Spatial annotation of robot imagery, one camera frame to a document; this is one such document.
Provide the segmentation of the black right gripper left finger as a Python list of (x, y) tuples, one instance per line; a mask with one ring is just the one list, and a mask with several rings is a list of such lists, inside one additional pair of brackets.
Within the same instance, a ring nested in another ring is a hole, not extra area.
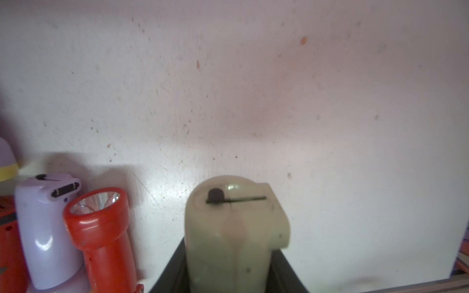
[(184, 238), (149, 293), (188, 293), (189, 274)]

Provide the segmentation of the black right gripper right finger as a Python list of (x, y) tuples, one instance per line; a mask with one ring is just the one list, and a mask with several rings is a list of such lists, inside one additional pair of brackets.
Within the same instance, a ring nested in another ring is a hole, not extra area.
[(272, 253), (265, 293), (308, 293), (281, 250)]

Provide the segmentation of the green flashlight row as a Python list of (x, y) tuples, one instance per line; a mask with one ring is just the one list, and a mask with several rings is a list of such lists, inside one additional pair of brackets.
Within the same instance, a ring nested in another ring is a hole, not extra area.
[(263, 293), (274, 251), (291, 228), (271, 185), (224, 175), (200, 183), (184, 212), (193, 293)]

